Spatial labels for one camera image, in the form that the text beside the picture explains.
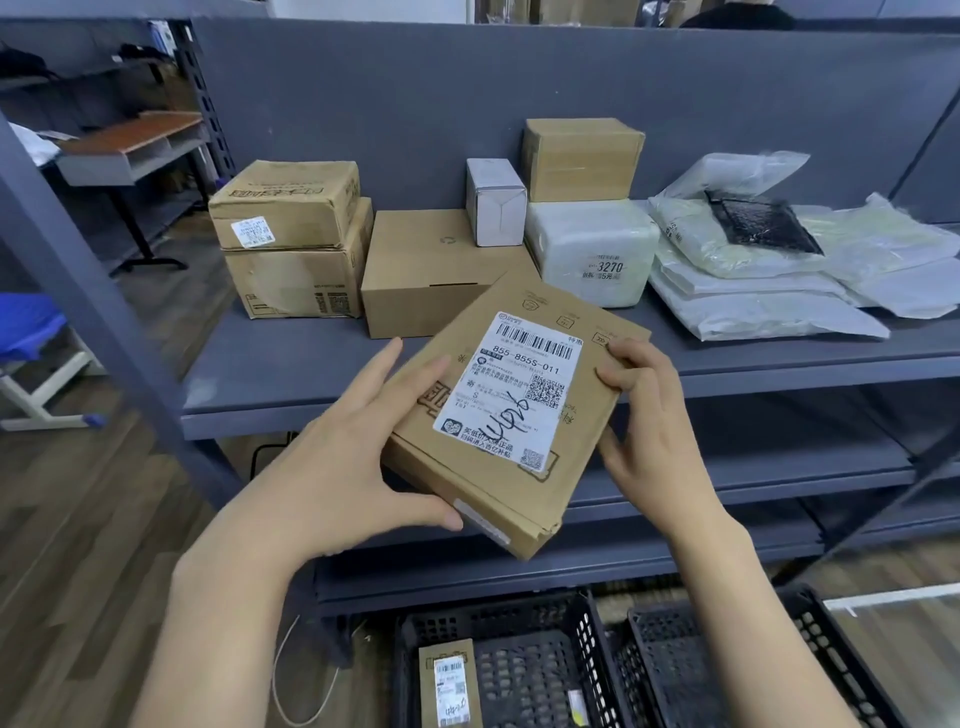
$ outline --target person's right hand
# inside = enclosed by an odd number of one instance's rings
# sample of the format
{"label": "person's right hand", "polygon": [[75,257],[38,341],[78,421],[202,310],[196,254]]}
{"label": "person's right hand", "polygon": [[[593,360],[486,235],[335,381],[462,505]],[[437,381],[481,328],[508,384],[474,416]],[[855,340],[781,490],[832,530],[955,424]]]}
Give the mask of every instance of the person's right hand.
{"label": "person's right hand", "polygon": [[686,414],[680,376],[653,344],[615,339],[608,346],[635,369],[597,369],[630,396],[623,442],[607,425],[597,449],[624,497],[667,538],[726,517]]}

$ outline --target forearm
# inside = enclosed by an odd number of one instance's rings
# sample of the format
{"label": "forearm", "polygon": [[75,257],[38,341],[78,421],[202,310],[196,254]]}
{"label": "forearm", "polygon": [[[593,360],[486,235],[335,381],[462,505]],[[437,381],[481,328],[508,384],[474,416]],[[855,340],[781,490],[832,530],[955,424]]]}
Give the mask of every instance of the forearm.
{"label": "forearm", "polygon": [[783,609],[746,529],[724,512],[670,541],[736,725],[855,728]]}
{"label": "forearm", "polygon": [[187,552],[132,728],[261,728],[286,586],[228,553]]}

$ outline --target white sticker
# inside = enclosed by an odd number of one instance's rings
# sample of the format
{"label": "white sticker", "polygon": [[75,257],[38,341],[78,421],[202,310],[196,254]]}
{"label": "white sticker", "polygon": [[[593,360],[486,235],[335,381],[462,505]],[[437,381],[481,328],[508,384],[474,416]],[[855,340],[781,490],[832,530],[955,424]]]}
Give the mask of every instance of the white sticker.
{"label": "white sticker", "polygon": [[485,530],[495,541],[499,541],[504,546],[510,545],[510,537],[507,534],[487,521],[487,519],[473,510],[473,508],[471,508],[468,504],[457,498],[453,501],[453,507]]}
{"label": "white sticker", "polygon": [[434,660],[433,678],[437,686],[437,725],[445,728],[469,723],[470,705],[463,655]]}
{"label": "white sticker", "polygon": [[500,311],[433,428],[542,473],[583,346]]}
{"label": "white sticker", "polygon": [[587,258],[581,277],[588,280],[620,280],[626,263],[620,255],[591,255]]}
{"label": "white sticker", "polygon": [[263,217],[251,217],[230,223],[233,234],[244,248],[259,248],[261,245],[276,242],[273,231]]}
{"label": "white sticker", "polygon": [[579,726],[588,726],[590,721],[587,718],[587,703],[584,702],[584,694],[580,691],[567,691],[567,698],[570,700],[570,715],[573,722]]}

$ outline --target white wrapped package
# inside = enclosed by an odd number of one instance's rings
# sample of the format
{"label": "white wrapped package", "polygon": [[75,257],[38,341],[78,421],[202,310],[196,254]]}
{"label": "white wrapped package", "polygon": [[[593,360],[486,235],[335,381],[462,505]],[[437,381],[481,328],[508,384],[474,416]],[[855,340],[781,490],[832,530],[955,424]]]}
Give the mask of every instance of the white wrapped package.
{"label": "white wrapped package", "polygon": [[876,193],[855,209],[796,211],[827,254],[827,273],[847,284],[960,253],[960,235],[919,223]]}
{"label": "white wrapped package", "polygon": [[654,220],[698,268],[723,279],[770,278],[816,273],[826,265],[822,255],[733,245],[703,192],[711,189],[755,196],[800,169],[809,155],[706,155],[661,194],[650,198]]}
{"label": "white wrapped package", "polygon": [[848,286],[901,318],[937,319],[960,305],[960,260],[935,260]]}
{"label": "white wrapped package", "polygon": [[687,296],[654,265],[650,284],[681,323],[701,341],[769,339],[846,333],[890,337],[873,316],[826,293],[782,291]]}
{"label": "white wrapped package", "polygon": [[531,203],[526,238],[544,282],[623,308],[640,300],[660,228],[630,200]]}
{"label": "white wrapped package", "polygon": [[841,299],[849,296],[842,284],[822,273],[788,273],[767,279],[719,279],[694,266],[665,236],[660,238],[657,248],[657,263],[663,276],[687,296],[774,291],[830,293]]}

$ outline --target black logo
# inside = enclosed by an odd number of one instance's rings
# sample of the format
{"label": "black logo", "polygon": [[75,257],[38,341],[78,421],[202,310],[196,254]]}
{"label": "black logo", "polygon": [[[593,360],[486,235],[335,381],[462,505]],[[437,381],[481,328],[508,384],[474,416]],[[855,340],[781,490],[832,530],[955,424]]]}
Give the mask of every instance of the black logo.
{"label": "black logo", "polygon": [[448,435],[459,435],[460,430],[464,428],[462,423],[458,423],[456,420],[445,420],[443,424],[443,431]]}

